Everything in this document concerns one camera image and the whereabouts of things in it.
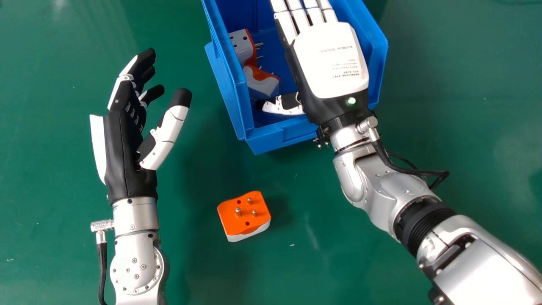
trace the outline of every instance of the robotic hand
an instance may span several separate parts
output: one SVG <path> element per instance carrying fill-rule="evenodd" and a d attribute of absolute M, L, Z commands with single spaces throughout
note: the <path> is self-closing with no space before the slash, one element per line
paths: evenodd
<path fill-rule="evenodd" d="M 91 115 L 92 145 L 100 179 L 107 187 L 113 219 L 91 223 L 100 259 L 98 299 L 104 301 L 107 269 L 105 232 L 115 230 L 111 262 L 117 305 L 166 304 L 168 263 L 160 250 L 156 201 L 156 170 L 171 151 L 183 126 L 192 93 L 177 89 L 168 110 L 143 139 L 146 108 L 164 94 L 157 85 L 143 92 L 154 76 L 156 53 L 149 48 L 136 55 L 120 72 L 105 117 Z"/>
<path fill-rule="evenodd" d="M 344 195 L 402 243 L 432 282 L 433 304 L 542 304 L 542 276 L 520 254 L 433 193 L 447 171 L 394 165 L 368 109 L 369 74 L 356 34 L 328 0 L 270 0 L 318 141 L 331 142 Z M 425 177 L 438 176 L 430 186 Z"/>

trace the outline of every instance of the blue container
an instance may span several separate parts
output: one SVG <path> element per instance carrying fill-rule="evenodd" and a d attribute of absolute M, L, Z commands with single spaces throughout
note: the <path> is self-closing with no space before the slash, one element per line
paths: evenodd
<path fill-rule="evenodd" d="M 258 56 L 263 55 L 258 65 L 281 79 L 281 94 L 297 91 L 269 0 L 202 0 L 202 3 L 212 40 L 205 46 L 205 52 L 237 138 L 247 141 L 256 155 L 314 138 L 317 126 L 306 116 L 272 115 L 254 107 L 228 36 L 229 32 L 248 28 L 255 43 L 264 43 L 258 51 Z M 369 107 L 373 109 L 380 96 L 388 41 L 361 0 L 330 0 L 330 3 L 339 21 L 350 23 L 356 30 L 369 68 Z"/>

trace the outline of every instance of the green tabletop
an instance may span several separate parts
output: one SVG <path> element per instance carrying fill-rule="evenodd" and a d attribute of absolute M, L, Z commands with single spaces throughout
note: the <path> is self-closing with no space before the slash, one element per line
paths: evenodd
<path fill-rule="evenodd" d="M 88 115 L 106 113 L 116 75 L 147 47 L 166 87 L 149 127 L 176 87 L 194 93 L 158 172 L 170 304 L 429 304 L 415 260 L 343 197 L 330 149 L 254 156 L 236 139 L 199 0 L 0 3 L 0 304 L 97 304 L 89 223 L 112 213 Z M 368 5 L 390 45 L 386 147 L 449 169 L 438 196 L 542 268 L 542 4 Z M 271 227 L 229 243 L 216 206 L 250 190 Z"/>

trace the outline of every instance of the silver arm housing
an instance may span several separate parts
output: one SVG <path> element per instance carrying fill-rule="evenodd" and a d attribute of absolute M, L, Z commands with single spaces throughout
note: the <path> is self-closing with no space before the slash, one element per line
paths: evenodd
<path fill-rule="evenodd" d="M 377 123 L 370 117 L 332 134 L 333 164 L 348 201 L 398 240 L 394 226 L 410 205 L 441 200 L 419 177 L 384 164 L 372 146 L 379 139 Z M 433 227 L 416 260 L 433 283 L 430 300 L 435 305 L 542 304 L 539 271 L 465 216 L 452 216 Z"/>
<path fill-rule="evenodd" d="M 117 305 L 167 305 L 169 264 L 160 250 L 156 200 L 122 199 L 113 204 L 115 256 L 109 276 Z"/>

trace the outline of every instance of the black ribbed joint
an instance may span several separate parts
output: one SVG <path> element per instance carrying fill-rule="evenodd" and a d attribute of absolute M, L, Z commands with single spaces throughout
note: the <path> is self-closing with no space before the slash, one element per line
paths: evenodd
<path fill-rule="evenodd" d="M 416 257 L 425 236 L 438 224 L 455 216 L 451 208 L 436 198 L 424 198 L 407 207 L 393 226 L 397 239 Z"/>

